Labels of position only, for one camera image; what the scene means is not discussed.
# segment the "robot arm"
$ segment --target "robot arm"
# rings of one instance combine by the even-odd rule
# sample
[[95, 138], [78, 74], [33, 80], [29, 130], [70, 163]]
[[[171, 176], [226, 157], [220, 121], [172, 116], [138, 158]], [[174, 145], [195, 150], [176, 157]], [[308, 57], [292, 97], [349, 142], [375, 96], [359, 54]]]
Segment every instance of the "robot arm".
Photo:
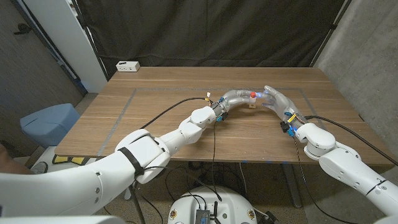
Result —
[[[330, 176], [361, 192], [387, 216], [398, 214], [398, 187], [376, 173], [352, 148], [337, 142], [335, 137], [313, 123], [308, 123], [291, 100], [269, 86], [264, 91], [269, 103], [263, 104], [295, 130], [300, 142], [307, 142], [306, 155], [319, 162]], [[293, 115], [299, 119], [290, 119]]]
[[112, 201], [136, 179], [145, 184], [183, 145], [198, 141], [207, 124], [247, 103], [245, 91], [195, 110], [178, 129], [159, 138], [145, 129], [126, 136], [114, 153], [94, 163], [40, 175], [0, 174], [0, 217], [91, 215]]

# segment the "black curtain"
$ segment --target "black curtain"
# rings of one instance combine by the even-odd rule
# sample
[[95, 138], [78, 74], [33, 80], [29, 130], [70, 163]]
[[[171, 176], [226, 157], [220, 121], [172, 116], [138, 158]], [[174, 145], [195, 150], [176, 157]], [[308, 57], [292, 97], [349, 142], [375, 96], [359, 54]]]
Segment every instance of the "black curtain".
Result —
[[344, 0], [78, 0], [108, 75], [141, 66], [307, 67]]

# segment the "wooden table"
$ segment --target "wooden table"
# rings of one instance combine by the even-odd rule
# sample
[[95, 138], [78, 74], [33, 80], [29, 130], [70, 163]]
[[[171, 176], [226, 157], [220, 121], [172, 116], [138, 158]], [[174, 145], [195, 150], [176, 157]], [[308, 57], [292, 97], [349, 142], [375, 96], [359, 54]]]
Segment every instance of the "wooden table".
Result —
[[[269, 85], [289, 97], [304, 114], [317, 114], [339, 122], [394, 157], [373, 130], [359, 117], [341, 93], [317, 68], [215, 68], [142, 67], [138, 72], [116, 72], [103, 91], [83, 113], [55, 153], [61, 156], [103, 157], [117, 143], [169, 106], [190, 97], [218, 100], [232, 89], [264, 91]], [[298, 163], [294, 142], [283, 133], [280, 119], [271, 110], [247, 105], [234, 108], [216, 125], [215, 161]], [[153, 136], [173, 131], [191, 112], [207, 105], [204, 100], [184, 102], [147, 127]], [[391, 163], [337, 126], [315, 119], [311, 122], [335, 135], [336, 140], [359, 152], [369, 165]], [[200, 140], [184, 146], [172, 157], [181, 161], [211, 161], [213, 127]], [[303, 163], [317, 163], [300, 146]]]

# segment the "power strip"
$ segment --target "power strip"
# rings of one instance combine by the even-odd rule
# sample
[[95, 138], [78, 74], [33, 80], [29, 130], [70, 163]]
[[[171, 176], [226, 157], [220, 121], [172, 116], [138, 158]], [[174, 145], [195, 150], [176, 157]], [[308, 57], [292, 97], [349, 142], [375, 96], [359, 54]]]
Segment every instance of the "power strip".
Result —
[[119, 72], [136, 72], [139, 69], [139, 62], [120, 61], [116, 65]]

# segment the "blue cushion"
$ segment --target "blue cushion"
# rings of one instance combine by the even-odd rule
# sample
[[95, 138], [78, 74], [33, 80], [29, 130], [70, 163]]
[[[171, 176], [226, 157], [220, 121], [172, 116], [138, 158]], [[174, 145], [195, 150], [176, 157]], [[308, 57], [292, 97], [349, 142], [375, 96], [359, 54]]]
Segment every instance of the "blue cushion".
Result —
[[44, 148], [58, 146], [79, 119], [72, 104], [51, 106], [21, 118], [22, 131]]

